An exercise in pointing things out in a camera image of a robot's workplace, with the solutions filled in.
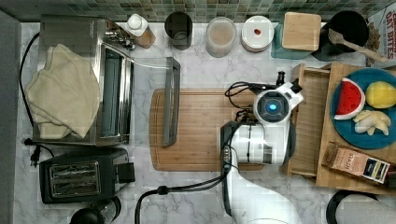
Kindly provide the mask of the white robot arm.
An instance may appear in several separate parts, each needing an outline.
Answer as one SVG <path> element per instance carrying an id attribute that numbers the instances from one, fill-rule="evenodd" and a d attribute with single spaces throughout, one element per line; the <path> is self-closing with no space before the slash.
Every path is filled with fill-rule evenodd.
<path id="1" fill-rule="evenodd" d="M 222 197 L 226 213 L 236 224 L 302 224 L 296 207 L 285 196 L 254 184 L 238 164 L 282 165 L 293 154 L 292 110 L 304 100 L 297 81 L 256 94 L 255 120 L 229 121 L 219 131 Z"/>

